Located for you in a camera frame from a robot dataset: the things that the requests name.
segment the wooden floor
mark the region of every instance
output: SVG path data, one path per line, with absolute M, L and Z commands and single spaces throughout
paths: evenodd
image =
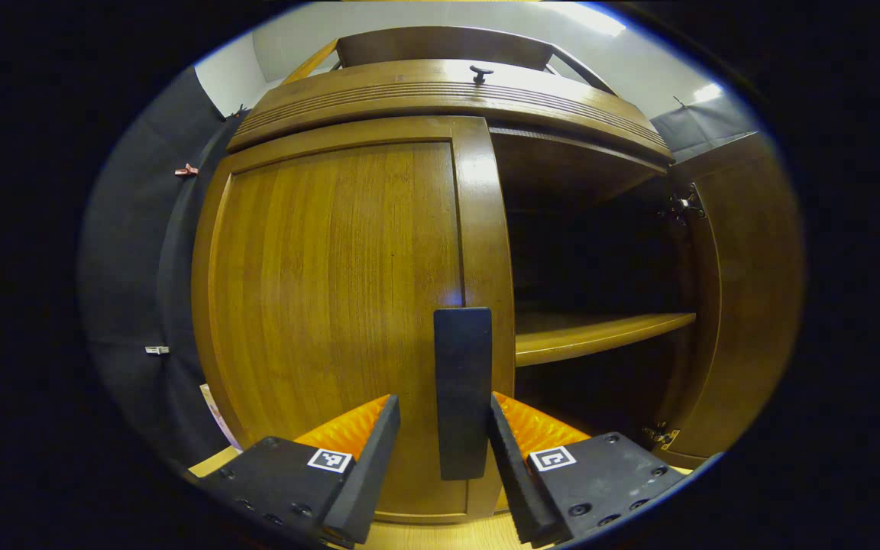
M 374 522 L 366 544 L 356 544 L 355 547 L 370 550 L 529 550 L 532 546 L 530 543 L 518 542 L 518 533 L 514 530 L 511 515 L 502 513 L 451 526 L 408 526 Z

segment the ceiling light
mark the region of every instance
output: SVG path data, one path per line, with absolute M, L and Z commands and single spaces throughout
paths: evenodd
M 538 2 L 536 5 L 565 14 L 567 17 L 586 25 L 586 27 L 601 32 L 601 34 L 616 36 L 626 28 L 626 25 L 615 20 L 615 18 L 611 18 L 609 15 L 602 13 L 602 11 L 597 11 L 580 2 Z
M 722 95 L 722 87 L 720 87 L 718 84 L 709 84 L 704 88 L 700 88 L 697 92 L 694 93 L 694 101 L 695 103 L 708 101 L 710 99 L 715 99 L 720 95 Z

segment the metal hinge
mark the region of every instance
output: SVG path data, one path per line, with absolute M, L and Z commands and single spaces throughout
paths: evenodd
M 661 445 L 661 450 L 668 450 L 668 447 L 671 446 L 671 443 L 675 441 L 678 434 L 680 434 L 680 429 L 672 429 L 670 432 L 667 431 L 668 423 L 667 422 L 657 422 L 657 424 L 653 425 L 653 427 L 645 427 L 643 428 L 643 432 L 647 434 L 647 436 L 651 439 L 651 441 L 655 443 L 664 443 Z
M 681 198 L 678 197 L 677 192 L 673 192 L 668 201 L 671 205 L 667 209 L 657 212 L 661 217 L 674 219 L 682 225 L 685 223 L 684 213 L 687 210 L 694 210 L 699 219 L 705 217 L 705 206 L 701 203 L 701 197 L 698 195 L 698 188 L 694 185 L 694 181 L 688 185 L 687 196 Z

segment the cabinet shelf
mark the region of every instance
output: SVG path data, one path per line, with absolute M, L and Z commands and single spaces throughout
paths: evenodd
M 509 212 L 572 216 L 612 199 L 656 175 L 658 164 L 584 140 L 489 125 Z
M 694 320 L 694 313 L 618 316 L 518 311 L 514 362 L 524 367 L 579 358 L 666 334 Z

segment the metal clip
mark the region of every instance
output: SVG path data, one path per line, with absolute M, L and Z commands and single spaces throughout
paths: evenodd
M 688 185 L 687 198 L 677 199 L 677 201 L 681 205 L 681 210 L 694 210 L 699 218 L 705 217 L 705 206 L 701 203 L 701 197 L 698 195 L 698 188 L 695 187 L 694 181 L 691 182 L 691 185 Z
M 198 173 L 199 173 L 199 168 L 193 167 L 189 163 L 186 163 L 185 168 L 179 168 L 178 170 L 175 170 L 175 175 L 182 176 L 182 177 L 196 175 Z
M 667 425 L 667 422 L 657 422 L 652 428 L 643 428 L 643 432 L 651 439 L 651 441 L 655 443 L 664 443 L 664 445 L 661 445 L 661 450 L 668 450 L 668 447 L 670 447 L 671 443 L 677 438 L 678 433 L 681 432 L 680 429 L 672 429 L 668 432 L 666 429 Z

